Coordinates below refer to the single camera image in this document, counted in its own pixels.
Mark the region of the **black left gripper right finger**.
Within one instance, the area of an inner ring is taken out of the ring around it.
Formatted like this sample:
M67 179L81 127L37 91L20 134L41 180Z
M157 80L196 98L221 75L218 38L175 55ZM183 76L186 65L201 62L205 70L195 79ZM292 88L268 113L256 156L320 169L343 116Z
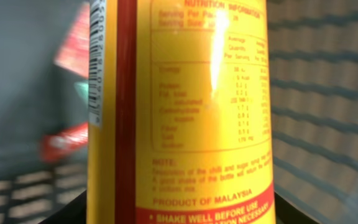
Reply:
M284 224L318 224L275 193L275 211Z

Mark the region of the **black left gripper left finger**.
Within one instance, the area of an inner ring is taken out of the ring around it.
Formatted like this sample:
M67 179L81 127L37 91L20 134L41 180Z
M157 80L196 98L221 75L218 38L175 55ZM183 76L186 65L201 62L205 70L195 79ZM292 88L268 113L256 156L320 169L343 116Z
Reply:
M39 224L86 224L87 191Z

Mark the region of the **green 3M gloves packet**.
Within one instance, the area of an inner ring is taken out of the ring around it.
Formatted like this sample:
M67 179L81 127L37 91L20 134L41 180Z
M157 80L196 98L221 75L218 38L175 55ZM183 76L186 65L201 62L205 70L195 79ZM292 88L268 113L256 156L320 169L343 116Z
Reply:
M53 105L57 124L43 135L40 142L43 161L60 161L88 145L87 106L87 81L60 86Z

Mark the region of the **red chili sauce bottle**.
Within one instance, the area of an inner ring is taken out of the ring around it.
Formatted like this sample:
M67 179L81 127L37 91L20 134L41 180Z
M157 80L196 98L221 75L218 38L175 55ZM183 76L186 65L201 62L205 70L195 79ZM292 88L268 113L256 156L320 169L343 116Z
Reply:
M274 224L267 3L90 7L87 221Z

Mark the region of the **orange tissue packet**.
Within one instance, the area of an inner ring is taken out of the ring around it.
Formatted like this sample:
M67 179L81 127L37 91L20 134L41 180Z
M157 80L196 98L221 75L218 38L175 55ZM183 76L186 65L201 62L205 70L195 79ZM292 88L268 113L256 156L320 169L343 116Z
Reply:
M55 57L55 64L88 78L90 44L90 4L84 2Z

